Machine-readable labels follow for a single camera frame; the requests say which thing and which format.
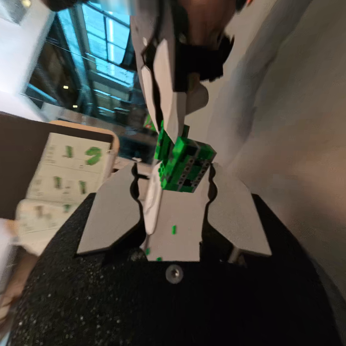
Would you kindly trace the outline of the person's right hand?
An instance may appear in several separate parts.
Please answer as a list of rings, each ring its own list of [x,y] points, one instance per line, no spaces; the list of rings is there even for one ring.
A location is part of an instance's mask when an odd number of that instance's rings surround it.
[[[193,45],[213,43],[236,13],[236,0],[187,0],[180,4],[188,14]]]

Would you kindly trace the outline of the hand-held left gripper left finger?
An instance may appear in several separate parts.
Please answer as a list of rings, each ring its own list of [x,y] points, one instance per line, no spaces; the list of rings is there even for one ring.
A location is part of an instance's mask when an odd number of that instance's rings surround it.
[[[112,174],[98,189],[81,236],[78,255],[107,250],[118,253],[145,241],[143,207],[139,201],[137,163]]]

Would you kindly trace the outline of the instruction booklet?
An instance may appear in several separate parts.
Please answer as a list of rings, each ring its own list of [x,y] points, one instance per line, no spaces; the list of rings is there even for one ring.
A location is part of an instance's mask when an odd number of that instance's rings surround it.
[[[50,133],[26,196],[16,210],[18,233],[57,231],[109,168],[111,143]]]

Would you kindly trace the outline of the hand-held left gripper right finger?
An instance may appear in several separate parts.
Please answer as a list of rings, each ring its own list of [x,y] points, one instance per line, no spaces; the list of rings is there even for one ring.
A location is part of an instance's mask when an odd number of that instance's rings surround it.
[[[244,254],[270,257],[272,251],[247,186],[218,163],[210,165],[207,182],[201,260],[237,263]]]

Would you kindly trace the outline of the pile of loose bricks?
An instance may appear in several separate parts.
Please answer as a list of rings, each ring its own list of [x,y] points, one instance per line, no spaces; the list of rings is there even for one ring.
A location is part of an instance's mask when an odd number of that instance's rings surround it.
[[[176,226],[158,229],[148,235],[145,243],[145,254],[148,261],[177,261]]]

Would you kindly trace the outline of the grey desk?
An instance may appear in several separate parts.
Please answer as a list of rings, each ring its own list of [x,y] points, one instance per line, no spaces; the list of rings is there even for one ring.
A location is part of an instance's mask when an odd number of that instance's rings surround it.
[[[345,345],[345,1],[273,1],[232,17],[208,129],[249,188],[270,257],[184,265],[146,308],[158,345]]]

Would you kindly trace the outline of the green brick build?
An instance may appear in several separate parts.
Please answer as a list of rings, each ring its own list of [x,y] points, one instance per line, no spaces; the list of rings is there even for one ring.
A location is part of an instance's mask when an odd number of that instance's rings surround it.
[[[160,164],[158,175],[162,190],[193,193],[213,162],[217,152],[209,144],[188,138],[189,126],[173,143],[161,122],[154,158]]]

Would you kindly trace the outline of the white book stand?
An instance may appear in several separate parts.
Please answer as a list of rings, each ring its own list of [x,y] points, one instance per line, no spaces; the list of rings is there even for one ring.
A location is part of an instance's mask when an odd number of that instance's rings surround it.
[[[37,257],[45,256],[51,248],[56,249],[58,245],[54,243],[59,242],[58,236],[67,241],[67,245],[62,246],[63,249],[72,245],[72,254],[81,256],[76,254],[77,248],[98,190],[90,193],[57,231],[37,232],[26,236],[18,233],[18,223],[15,220],[17,206],[26,196],[48,136],[52,132],[111,143],[112,158],[102,184],[114,174],[112,169],[119,148],[115,144],[119,144],[119,140],[113,133],[96,132],[94,128],[88,131],[1,114],[1,219],[14,220],[18,234],[16,244]]]

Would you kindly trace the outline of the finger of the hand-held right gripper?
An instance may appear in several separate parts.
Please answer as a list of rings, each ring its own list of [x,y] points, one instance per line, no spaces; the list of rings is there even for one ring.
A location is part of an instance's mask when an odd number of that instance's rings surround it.
[[[156,119],[156,115],[158,115],[158,111],[155,108],[155,102],[154,102],[153,78],[152,78],[152,73],[147,66],[143,66],[141,68],[141,77],[143,82],[143,93],[146,100],[146,106],[147,106],[151,121],[153,122],[154,128],[156,132],[159,133],[160,127],[158,124],[158,120]]]
[[[163,115],[164,130],[171,139],[177,139],[183,133],[187,94],[173,90],[170,55],[166,39],[163,39],[156,49],[154,77],[160,95],[159,105]]]

